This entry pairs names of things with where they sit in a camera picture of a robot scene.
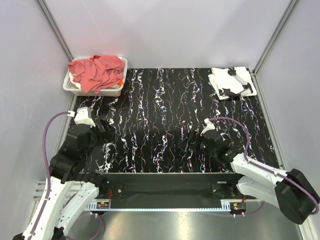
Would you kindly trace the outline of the white t-shirt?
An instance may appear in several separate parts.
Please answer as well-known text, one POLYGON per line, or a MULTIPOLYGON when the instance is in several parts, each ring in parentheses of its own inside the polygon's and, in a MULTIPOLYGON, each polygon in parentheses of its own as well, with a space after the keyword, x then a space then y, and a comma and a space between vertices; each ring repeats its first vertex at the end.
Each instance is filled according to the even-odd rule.
POLYGON ((208 79, 218 99, 221 101, 257 95, 251 72, 245 66, 229 68, 212 67, 208 79))

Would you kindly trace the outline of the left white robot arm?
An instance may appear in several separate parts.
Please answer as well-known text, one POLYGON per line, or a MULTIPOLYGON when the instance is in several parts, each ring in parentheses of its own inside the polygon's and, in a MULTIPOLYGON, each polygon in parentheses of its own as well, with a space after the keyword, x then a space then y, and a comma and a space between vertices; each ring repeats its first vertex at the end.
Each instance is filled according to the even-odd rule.
POLYGON ((87 205, 111 192, 108 178, 91 172, 83 179, 78 192, 65 203, 93 150, 115 137, 114 130, 105 120, 100 121, 104 127, 104 131, 100 131, 88 107, 69 110, 65 114, 73 118, 75 127, 51 160, 44 158, 47 178, 43 194, 27 228, 15 235, 15 240, 65 240, 87 205))

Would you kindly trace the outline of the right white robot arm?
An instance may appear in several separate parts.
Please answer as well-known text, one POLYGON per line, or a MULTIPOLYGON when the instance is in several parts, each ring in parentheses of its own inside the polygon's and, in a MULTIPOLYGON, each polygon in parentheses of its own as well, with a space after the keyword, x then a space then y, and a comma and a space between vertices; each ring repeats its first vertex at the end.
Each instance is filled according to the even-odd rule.
POLYGON ((246 134, 244 149, 224 140, 214 122, 206 118, 201 131, 191 131, 180 143, 183 152, 212 157, 223 169, 240 174, 238 181, 227 185, 228 195, 239 198, 251 196, 280 210, 291 222, 301 225, 310 215, 320 211, 320 197, 305 175, 298 169, 291 171, 275 168, 248 156, 250 135, 247 128, 235 119, 246 134))

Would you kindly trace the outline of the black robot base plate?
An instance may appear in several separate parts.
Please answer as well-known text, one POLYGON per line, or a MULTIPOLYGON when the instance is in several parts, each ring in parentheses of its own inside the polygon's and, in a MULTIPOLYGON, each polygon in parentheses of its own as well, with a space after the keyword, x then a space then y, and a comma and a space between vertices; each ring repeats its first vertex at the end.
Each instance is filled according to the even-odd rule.
POLYGON ((242 177, 237 173, 103 173, 114 199, 200 197, 242 199, 236 188, 242 177))

